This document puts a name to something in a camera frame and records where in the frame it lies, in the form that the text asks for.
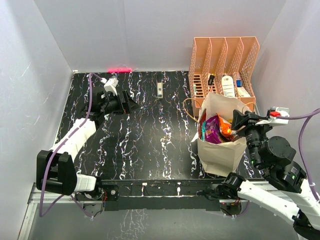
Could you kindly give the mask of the orange snack packet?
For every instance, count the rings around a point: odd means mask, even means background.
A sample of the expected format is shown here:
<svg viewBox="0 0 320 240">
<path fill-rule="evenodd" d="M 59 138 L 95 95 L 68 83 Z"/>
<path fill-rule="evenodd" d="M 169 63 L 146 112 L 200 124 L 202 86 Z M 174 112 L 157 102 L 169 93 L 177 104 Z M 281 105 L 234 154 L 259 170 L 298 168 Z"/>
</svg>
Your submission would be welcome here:
<svg viewBox="0 0 320 240">
<path fill-rule="evenodd" d="M 233 141 L 236 137 L 236 131 L 232 130 L 232 125 L 229 121 L 225 120 L 220 115 L 217 115 L 218 117 L 218 124 L 219 124 L 219 130 L 220 134 L 227 140 L 227 141 Z"/>
</svg>

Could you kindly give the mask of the beige paper bag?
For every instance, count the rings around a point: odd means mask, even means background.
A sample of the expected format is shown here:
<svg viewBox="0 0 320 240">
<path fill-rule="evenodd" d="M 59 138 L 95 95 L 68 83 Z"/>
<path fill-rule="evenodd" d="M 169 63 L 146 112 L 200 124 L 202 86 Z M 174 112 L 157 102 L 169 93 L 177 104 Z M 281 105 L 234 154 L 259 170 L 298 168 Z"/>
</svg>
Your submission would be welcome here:
<svg viewBox="0 0 320 240">
<path fill-rule="evenodd" d="M 205 116 L 205 120 L 216 115 L 225 120 L 233 120 L 233 110 L 238 110 L 241 113 L 251 111 L 248 105 L 241 102 L 235 97 L 227 97 L 218 93 L 210 92 L 200 102 L 195 98 L 190 98 L 191 101 L 200 105 L 198 119 L 196 122 L 196 143 L 198 157 L 202 167 L 206 173 L 226 177 L 229 173 L 235 172 L 247 148 L 246 139 L 241 137 L 235 141 L 227 141 L 219 144 L 214 144 L 201 138 L 201 118 Z"/>
</svg>

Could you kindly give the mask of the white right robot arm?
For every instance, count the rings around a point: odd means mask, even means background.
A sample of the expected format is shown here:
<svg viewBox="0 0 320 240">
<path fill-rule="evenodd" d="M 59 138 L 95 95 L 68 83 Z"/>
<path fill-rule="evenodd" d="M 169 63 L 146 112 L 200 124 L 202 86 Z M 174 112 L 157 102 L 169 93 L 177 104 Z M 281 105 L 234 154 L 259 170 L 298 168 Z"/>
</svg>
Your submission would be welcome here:
<svg viewBox="0 0 320 240">
<path fill-rule="evenodd" d="M 222 184 L 207 186 L 203 192 L 209 199 L 243 199 L 279 216 L 292 225 L 294 231 L 307 240 L 320 238 L 320 196 L 315 189 L 306 165 L 294 161 L 296 150 L 281 136 L 267 137 L 273 127 L 287 125 L 290 120 L 304 120 L 303 127 L 319 109 L 290 116 L 289 109 L 273 107 L 266 116 L 253 112 L 233 111 L 231 128 L 246 139 L 251 164 L 263 170 L 263 178 L 278 191 L 289 197 L 285 200 L 263 190 L 239 174 L 231 172 Z"/>
</svg>

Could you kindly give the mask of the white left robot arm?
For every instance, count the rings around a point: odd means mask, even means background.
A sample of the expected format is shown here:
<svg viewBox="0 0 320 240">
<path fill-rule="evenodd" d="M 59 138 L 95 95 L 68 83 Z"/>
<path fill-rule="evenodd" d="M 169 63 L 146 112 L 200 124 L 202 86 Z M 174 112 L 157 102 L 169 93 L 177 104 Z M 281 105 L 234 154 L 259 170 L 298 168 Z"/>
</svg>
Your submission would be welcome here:
<svg viewBox="0 0 320 240">
<path fill-rule="evenodd" d="M 69 196 L 86 192 L 93 200 L 103 195 L 95 176 L 80 174 L 74 161 L 91 136 L 106 120 L 106 115 L 130 114 L 140 106 L 124 90 L 123 97 L 115 91 L 95 87 L 89 93 L 78 118 L 67 134 L 49 150 L 41 150 L 36 158 L 36 187 L 40 191 Z"/>
</svg>

